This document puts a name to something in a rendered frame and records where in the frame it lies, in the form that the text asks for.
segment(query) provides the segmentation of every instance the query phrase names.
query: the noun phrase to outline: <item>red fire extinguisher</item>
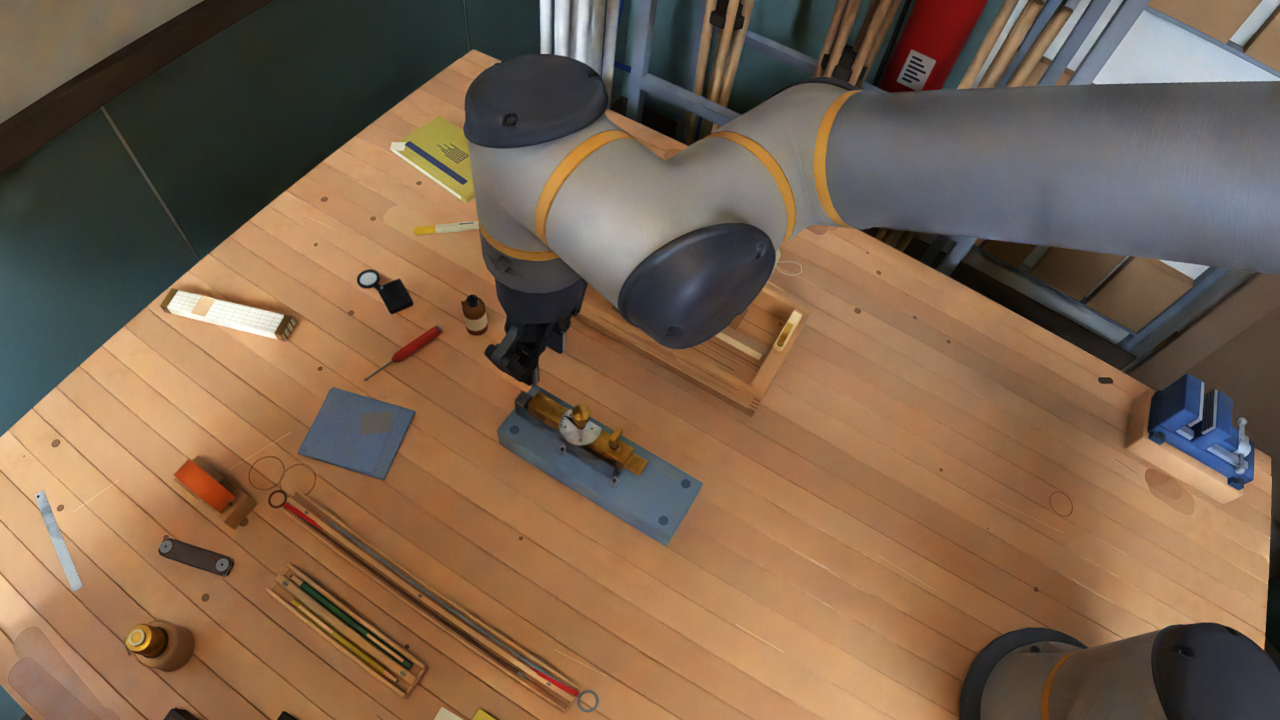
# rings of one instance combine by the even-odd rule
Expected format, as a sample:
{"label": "red fire extinguisher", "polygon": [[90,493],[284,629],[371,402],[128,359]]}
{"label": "red fire extinguisher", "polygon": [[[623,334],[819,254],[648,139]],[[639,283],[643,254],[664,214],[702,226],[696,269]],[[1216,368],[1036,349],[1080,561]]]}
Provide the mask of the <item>red fire extinguisher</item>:
{"label": "red fire extinguisher", "polygon": [[942,87],[986,6],[987,0],[916,0],[881,87],[890,92]]}

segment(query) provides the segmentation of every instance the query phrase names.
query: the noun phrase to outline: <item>barcode label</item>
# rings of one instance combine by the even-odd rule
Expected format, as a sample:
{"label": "barcode label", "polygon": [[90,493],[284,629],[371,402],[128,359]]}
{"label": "barcode label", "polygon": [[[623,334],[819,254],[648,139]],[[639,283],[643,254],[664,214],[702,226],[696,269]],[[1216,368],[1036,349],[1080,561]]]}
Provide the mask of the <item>barcode label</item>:
{"label": "barcode label", "polygon": [[933,72],[936,64],[937,60],[933,58],[911,50],[906,56],[906,64],[902,65],[902,72],[897,73],[897,83],[919,92],[924,90],[924,83],[929,81],[929,73]]}

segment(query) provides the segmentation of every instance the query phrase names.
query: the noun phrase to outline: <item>blue notebook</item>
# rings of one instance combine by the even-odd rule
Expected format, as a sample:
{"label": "blue notebook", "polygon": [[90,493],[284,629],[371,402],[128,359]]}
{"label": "blue notebook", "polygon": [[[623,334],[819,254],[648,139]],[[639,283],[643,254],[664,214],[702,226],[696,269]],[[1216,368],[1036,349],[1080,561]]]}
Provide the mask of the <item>blue notebook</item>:
{"label": "blue notebook", "polygon": [[330,388],[298,455],[385,480],[412,421],[407,407]]}

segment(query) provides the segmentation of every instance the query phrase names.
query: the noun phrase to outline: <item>wooden table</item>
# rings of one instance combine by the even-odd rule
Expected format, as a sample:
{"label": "wooden table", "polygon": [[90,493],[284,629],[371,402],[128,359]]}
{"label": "wooden table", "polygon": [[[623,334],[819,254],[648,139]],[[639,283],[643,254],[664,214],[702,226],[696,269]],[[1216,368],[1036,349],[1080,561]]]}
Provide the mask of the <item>wooden table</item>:
{"label": "wooden table", "polygon": [[[503,450],[518,386],[483,356],[502,316],[475,218],[388,145],[436,114],[462,123],[471,53],[300,179],[175,287],[300,318],[288,342],[165,315],[156,304],[0,437],[0,629],[38,626],[120,720],[561,716],[372,585],[283,510],[234,530],[173,479],[193,456],[241,483],[250,462],[315,469],[310,489],[456,602],[558,665],[620,720],[952,717],[974,653],[1050,626],[1105,643],[1216,621],[1261,643],[1270,460],[1216,505],[1124,450],[1147,388],[852,231],[805,232],[774,281],[813,309],[755,416],[575,325],[543,382],[705,487],[669,547]],[[659,154],[678,145],[614,117]],[[356,286],[402,278],[389,315]],[[787,266],[795,270],[794,265]],[[463,332],[461,299],[490,307]],[[362,378],[424,328],[444,334]],[[1100,378],[1114,378],[1103,384]],[[330,387],[417,411],[385,482],[298,457]],[[264,461],[273,480],[275,461]],[[271,480],[255,473],[253,482]],[[32,501],[46,491],[84,587],[67,582]],[[160,557],[164,534],[230,555],[223,579]],[[430,671],[408,700],[273,600],[294,564]],[[122,637],[160,618],[196,635],[172,674]],[[17,661],[0,642],[0,675]]]}

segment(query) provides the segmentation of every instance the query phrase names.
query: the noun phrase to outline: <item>yellow marker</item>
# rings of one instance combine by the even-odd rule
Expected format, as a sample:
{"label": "yellow marker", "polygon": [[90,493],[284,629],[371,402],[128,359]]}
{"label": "yellow marker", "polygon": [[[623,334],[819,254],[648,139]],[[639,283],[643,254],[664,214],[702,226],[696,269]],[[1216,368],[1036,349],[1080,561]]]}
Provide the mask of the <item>yellow marker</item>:
{"label": "yellow marker", "polygon": [[479,220],[467,220],[465,223],[443,223],[439,225],[422,225],[420,228],[413,228],[413,234],[440,234],[445,232],[467,232],[480,228]]}
{"label": "yellow marker", "polygon": [[381,674],[381,676],[387,678],[393,684],[397,683],[397,682],[399,682],[399,678],[397,678],[394,673],[392,673],[390,670],[383,667],[381,664],[379,664],[376,660],[374,660],[372,657],[370,657],[369,653],[366,653],[365,651],[360,650],[351,641],[348,641],[347,638],[344,638],[342,635],[342,633],[339,633],[338,630],[334,630],[333,628],[330,628],[324,620],[321,620],[320,618],[317,618],[315,612],[311,612],[310,607],[307,607],[306,605],[302,605],[297,600],[291,600],[289,602],[293,605],[293,607],[298,609],[298,612],[302,612],[302,615],[306,616],[307,620],[310,620],[316,628],[319,628],[320,632],[323,632],[324,634],[329,635],[330,638],[333,638],[334,641],[337,641],[338,644],[340,644],[342,647],[344,647],[348,651],[351,651],[351,653],[355,655],[356,657],[358,657],[361,660],[361,662],[364,662],[365,665],[369,665],[370,667],[372,667],[375,671],[378,671],[379,674]]}

